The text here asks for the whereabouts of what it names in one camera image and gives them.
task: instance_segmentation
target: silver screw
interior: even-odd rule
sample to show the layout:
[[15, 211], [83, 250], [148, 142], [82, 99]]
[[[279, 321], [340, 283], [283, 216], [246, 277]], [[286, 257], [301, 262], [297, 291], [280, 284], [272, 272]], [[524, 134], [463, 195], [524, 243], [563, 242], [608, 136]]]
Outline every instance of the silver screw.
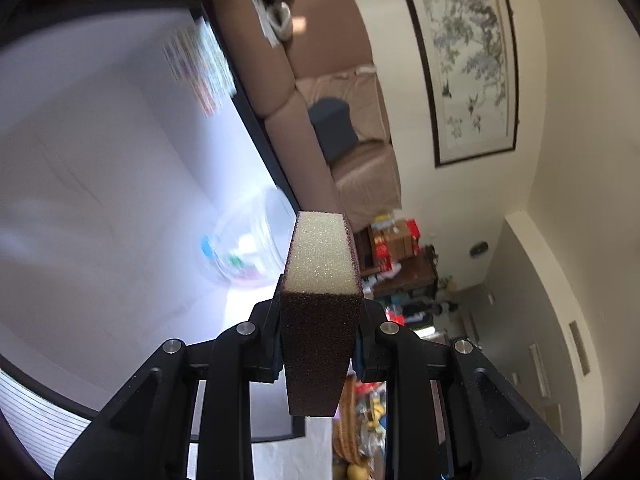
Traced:
[[167, 339], [162, 345], [162, 350], [168, 354], [175, 354], [180, 348], [182, 348], [182, 341], [179, 339]]
[[393, 321], [385, 321], [382, 325], [380, 325], [380, 330], [382, 330], [382, 332], [387, 335], [393, 335], [400, 332], [400, 327]]
[[249, 335], [254, 333], [255, 325], [251, 321], [243, 321], [236, 327], [236, 332], [240, 335]]
[[474, 350], [474, 346], [466, 339], [458, 339], [453, 344], [453, 348], [455, 348], [456, 351], [460, 352], [461, 354], [471, 354], [471, 352]]

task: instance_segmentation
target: sofa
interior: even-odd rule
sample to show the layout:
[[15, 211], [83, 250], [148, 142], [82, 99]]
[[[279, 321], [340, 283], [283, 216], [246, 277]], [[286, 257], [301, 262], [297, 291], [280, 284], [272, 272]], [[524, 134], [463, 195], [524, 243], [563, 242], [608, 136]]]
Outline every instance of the sofa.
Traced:
[[[382, 89], [377, 75], [370, 74], [369, 37], [355, 0], [288, 3], [294, 19], [303, 18], [303, 30], [272, 46], [252, 0], [212, 0], [231, 61], [300, 207], [343, 213], [357, 232], [381, 212], [401, 207]], [[357, 145], [329, 166], [309, 120], [310, 100], [318, 93], [314, 89], [331, 92], [340, 82], [336, 78], [353, 75], [359, 67], [369, 75], [363, 76], [367, 83], [362, 92], [360, 79], [351, 85], [351, 97], [358, 101], [356, 106], [350, 103], [352, 121], [357, 108], [359, 120], [375, 127], [361, 128]]]

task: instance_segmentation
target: plastic container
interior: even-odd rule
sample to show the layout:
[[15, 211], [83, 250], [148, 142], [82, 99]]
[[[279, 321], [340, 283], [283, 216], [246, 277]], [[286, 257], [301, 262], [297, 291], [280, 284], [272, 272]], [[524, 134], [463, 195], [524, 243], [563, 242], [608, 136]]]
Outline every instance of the plastic container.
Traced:
[[233, 204], [202, 237], [200, 252], [212, 272], [236, 285], [268, 285], [284, 270], [295, 224], [284, 193], [265, 188]]

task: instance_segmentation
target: framed painting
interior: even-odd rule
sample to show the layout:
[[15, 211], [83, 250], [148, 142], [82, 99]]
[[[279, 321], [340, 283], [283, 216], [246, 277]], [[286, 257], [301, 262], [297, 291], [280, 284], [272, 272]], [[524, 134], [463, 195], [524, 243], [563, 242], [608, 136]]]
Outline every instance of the framed painting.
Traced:
[[509, 0], [406, 0], [427, 86], [436, 167], [510, 152], [518, 59]]

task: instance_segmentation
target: sponge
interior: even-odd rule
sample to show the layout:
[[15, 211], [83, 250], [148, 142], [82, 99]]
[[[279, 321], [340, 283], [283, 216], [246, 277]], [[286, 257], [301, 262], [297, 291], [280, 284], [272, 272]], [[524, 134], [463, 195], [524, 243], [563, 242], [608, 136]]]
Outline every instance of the sponge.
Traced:
[[364, 301], [343, 215], [299, 213], [280, 293], [289, 413], [334, 416]]

